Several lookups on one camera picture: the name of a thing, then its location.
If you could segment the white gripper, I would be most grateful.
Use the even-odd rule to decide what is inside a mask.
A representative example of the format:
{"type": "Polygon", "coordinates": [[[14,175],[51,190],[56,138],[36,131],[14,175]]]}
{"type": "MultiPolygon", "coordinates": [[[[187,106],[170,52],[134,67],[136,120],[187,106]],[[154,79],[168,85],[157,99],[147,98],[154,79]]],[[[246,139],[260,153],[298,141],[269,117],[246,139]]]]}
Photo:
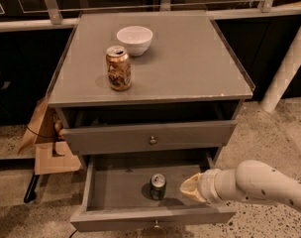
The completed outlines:
{"type": "Polygon", "coordinates": [[[180,191],[199,202],[206,200],[208,203],[221,203],[222,199],[215,187],[215,180],[219,171],[219,169],[212,169],[192,176],[182,183],[180,191]]]}

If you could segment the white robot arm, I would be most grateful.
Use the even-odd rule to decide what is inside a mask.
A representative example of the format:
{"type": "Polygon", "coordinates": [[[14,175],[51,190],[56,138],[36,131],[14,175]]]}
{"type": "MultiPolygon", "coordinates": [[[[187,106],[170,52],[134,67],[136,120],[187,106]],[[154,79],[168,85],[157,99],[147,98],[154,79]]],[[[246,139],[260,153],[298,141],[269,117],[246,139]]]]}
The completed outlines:
{"type": "Polygon", "coordinates": [[[180,190],[204,203],[281,203],[301,213],[301,182],[255,160],[243,161],[231,170],[198,173],[184,181],[180,190]]]}

